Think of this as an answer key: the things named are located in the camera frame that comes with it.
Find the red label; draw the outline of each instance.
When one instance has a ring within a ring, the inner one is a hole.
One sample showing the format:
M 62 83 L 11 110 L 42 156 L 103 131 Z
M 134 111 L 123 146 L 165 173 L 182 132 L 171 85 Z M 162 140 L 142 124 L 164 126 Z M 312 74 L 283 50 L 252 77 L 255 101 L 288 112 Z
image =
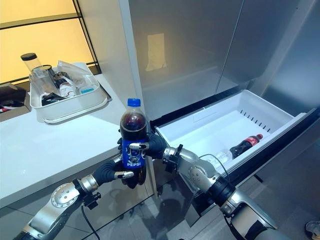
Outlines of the red label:
M 256 144 L 258 143 L 257 139 L 255 139 L 255 138 L 252 137 L 252 136 L 246 138 L 245 141 L 251 143 L 252 146 L 254 146 L 254 145 L 256 145 Z

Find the coca-cola bottle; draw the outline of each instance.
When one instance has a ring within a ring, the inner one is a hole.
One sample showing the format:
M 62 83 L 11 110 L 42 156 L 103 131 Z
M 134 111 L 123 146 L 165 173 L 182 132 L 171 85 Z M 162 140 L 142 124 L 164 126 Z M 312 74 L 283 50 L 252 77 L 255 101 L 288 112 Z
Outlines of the coca-cola bottle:
M 260 142 L 264 136 L 259 133 L 257 136 L 249 136 L 237 146 L 230 148 L 230 152 L 232 153 L 232 159 L 235 159 L 239 155 L 243 154 L 248 149 L 252 148 L 254 145 Z
M 142 150 L 129 148 L 132 143 L 147 141 L 147 121 L 140 110 L 140 99 L 128 98 L 128 109 L 120 120 L 122 136 L 122 164 L 125 170 L 133 171 L 134 176 L 125 180 L 127 186 L 134 189 L 146 180 L 146 155 Z

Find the open freezer drawer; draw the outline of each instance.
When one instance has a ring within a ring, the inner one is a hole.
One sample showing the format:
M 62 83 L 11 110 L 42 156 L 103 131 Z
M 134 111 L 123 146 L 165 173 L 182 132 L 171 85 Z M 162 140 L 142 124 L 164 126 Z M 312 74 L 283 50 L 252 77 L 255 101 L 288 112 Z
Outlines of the open freezer drawer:
M 273 152 L 279 152 L 279 147 L 286 146 L 289 142 L 276 141 L 281 137 L 289 141 L 292 136 L 286 137 L 285 134 L 314 111 L 315 109 L 294 117 L 252 92 L 243 90 L 187 116 L 158 126 L 156 130 L 169 146 L 178 147 L 182 144 L 185 149 L 198 156 L 214 155 L 222 149 L 238 145 L 248 136 L 263 134 L 263 139 L 258 144 L 224 164 L 230 173 L 232 183 L 236 185 L 270 159 L 272 154 L 266 154 L 266 150 L 271 145 Z M 254 156 L 261 152 L 264 152 L 263 155 L 260 154 L 261 159 L 255 158 L 250 164 Z M 216 170 L 224 173 L 221 167 Z

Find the blue bottle cap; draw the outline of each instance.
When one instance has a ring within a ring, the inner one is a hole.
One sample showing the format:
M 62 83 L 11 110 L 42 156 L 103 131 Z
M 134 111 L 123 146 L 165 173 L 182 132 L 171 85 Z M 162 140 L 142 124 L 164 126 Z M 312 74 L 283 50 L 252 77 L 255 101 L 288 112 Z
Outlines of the blue bottle cap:
M 140 107 L 141 101 L 139 98 L 128 98 L 128 106 L 129 107 Z

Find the white countertop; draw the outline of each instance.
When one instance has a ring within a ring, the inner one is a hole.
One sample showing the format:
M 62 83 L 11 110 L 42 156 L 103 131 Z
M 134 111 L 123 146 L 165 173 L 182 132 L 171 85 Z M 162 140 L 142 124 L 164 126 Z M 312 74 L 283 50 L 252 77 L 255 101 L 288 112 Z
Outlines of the white countertop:
M 37 121 L 36 110 L 0 122 L 0 208 L 114 156 L 125 106 L 112 97 L 103 109 L 67 122 Z

